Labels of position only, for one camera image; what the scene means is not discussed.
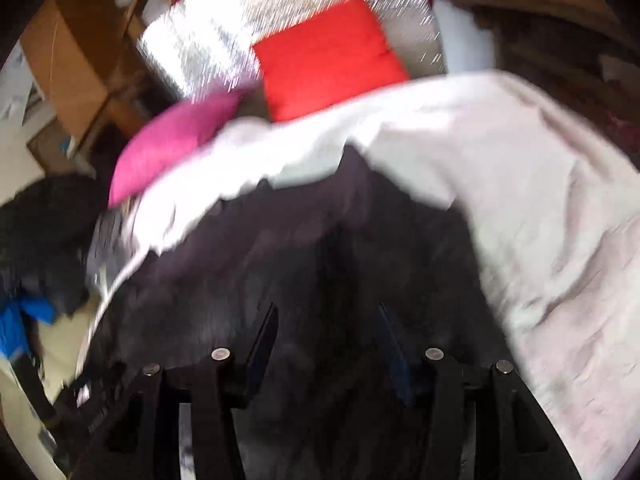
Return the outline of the pink pillow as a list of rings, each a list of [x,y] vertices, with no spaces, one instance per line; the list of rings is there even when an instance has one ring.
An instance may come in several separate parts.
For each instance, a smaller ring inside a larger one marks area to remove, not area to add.
[[[181,101],[150,120],[117,159],[108,206],[144,191],[162,174],[213,141],[235,118],[243,90],[214,91],[198,101]]]

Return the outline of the red square pillow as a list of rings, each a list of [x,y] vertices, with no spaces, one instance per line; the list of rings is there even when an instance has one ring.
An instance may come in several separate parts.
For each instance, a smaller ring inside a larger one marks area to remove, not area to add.
[[[254,44],[273,122],[409,79],[366,0],[343,0]]]

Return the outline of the brown wooden pillar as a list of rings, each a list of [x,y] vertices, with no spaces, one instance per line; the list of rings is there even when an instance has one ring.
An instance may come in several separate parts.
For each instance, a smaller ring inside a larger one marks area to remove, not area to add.
[[[134,98],[146,68],[122,34],[115,0],[44,0],[20,44],[58,122],[76,140],[102,120],[130,138],[142,128]]]

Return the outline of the blue jacket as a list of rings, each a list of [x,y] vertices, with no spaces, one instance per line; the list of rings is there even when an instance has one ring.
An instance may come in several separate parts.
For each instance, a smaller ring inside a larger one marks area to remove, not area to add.
[[[51,325],[55,320],[55,307],[49,300],[23,296],[9,301],[1,308],[1,354],[11,361],[22,354],[30,356],[24,316]]]

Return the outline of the white pink bed blanket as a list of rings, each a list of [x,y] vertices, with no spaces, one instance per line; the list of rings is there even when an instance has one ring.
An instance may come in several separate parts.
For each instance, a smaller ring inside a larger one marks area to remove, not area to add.
[[[457,209],[511,361],[584,479],[614,479],[639,442],[639,174],[585,119],[517,76],[398,84],[304,118],[227,122],[141,196],[137,251],[176,249],[214,207],[258,185],[332,176],[353,148],[412,200]]]

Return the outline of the black coat pile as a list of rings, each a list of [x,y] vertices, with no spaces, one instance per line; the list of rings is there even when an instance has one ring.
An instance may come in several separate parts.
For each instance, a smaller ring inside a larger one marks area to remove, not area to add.
[[[1,206],[1,303],[42,297],[71,315],[87,301],[86,259],[108,189],[82,174],[27,185]]]

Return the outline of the silver foil insulation board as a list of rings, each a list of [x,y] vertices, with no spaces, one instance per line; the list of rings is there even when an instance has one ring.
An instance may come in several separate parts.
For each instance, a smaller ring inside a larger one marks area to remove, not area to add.
[[[178,98],[256,84],[253,44],[342,0],[180,0],[142,32],[137,48]],[[427,0],[366,0],[411,77],[444,72]]]

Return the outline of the black quilted jacket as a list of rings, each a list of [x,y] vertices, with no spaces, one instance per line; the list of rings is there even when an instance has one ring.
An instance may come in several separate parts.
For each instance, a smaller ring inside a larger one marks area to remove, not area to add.
[[[425,442],[375,337],[392,309],[419,352],[489,365],[509,354],[465,218],[412,200],[353,149],[332,176],[258,185],[210,210],[119,287],[87,365],[198,362],[280,314],[262,390],[235,416],[252,479],[405,479]]]

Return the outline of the grey folded garment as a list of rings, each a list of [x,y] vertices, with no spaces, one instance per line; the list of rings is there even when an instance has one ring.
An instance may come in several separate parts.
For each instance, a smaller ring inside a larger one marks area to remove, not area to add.
[[[94,227],[86,258],[87,284],[104,297],[136,250],[128,214],[122,208],[104,211]]]

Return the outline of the wooden side table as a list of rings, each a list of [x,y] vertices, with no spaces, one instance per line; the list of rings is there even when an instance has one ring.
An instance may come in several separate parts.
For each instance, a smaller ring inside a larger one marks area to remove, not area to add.
[[[447,0],[494,36],[496,66],[603,124],[639,122],[639,39],[604,0]]]

